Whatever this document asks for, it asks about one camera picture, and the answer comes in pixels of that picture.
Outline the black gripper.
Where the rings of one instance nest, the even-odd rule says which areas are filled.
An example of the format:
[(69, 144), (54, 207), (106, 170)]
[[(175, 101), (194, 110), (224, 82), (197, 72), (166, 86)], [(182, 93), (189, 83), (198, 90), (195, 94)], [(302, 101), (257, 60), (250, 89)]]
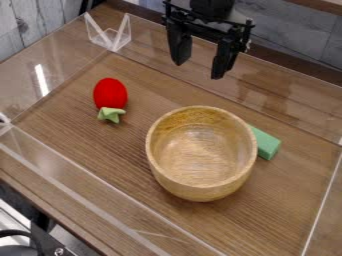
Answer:
[(212, 78), (221, 79), (233, 69), (241, 43), (250, 42), (256, 22), (237, 10), (236, 0), (189, 0), (186, 5), (177, 0), (165, 0), (163, 4), (163, 22), (174, 63), (181, 66), (191, 57), (191, 36), (208, 40), (222, 38), (212, 68)]

